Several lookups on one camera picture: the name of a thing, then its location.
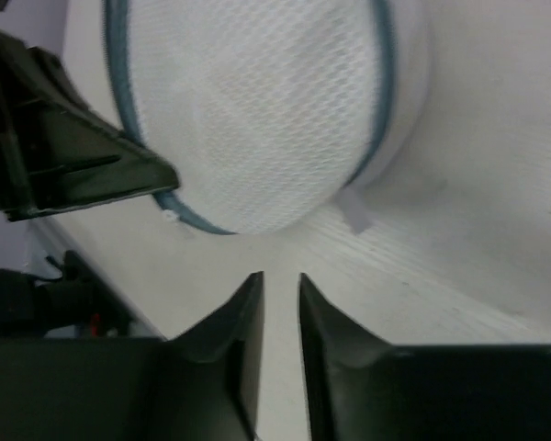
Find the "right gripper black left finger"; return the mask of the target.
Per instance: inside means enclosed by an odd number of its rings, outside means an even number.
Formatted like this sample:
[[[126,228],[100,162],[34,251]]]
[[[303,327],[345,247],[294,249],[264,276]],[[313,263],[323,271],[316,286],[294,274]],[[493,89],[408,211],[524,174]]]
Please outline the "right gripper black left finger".
[[[264,276],[172,340],[0,338],[0,440],[251,440]]]

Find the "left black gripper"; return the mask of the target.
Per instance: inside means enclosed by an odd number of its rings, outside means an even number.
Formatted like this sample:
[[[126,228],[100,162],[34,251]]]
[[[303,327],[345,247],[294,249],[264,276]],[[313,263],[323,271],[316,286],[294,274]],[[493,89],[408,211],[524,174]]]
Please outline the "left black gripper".
[[[0,211],[11,221],[178,186],[168,161],[90,109],[56,56],[0,39]]]

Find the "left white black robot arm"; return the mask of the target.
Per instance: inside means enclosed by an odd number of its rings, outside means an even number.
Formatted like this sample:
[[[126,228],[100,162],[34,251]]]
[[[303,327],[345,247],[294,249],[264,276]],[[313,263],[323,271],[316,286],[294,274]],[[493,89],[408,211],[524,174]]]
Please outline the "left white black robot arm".
[[[98,117],[59,59],[0,31],[0,212],[47,217],[179,185],[174,168]],[[127,336],[136,316],[74,251],[55,278],[0,269],[0,336],[78,326]]]

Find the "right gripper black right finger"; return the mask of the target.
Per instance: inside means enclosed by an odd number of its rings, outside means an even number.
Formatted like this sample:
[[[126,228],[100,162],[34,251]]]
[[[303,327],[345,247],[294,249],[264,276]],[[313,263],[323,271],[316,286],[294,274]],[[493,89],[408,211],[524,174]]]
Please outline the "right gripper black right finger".
[[[314,440],[551,440],[551,345],[393,345],[298,282]]]

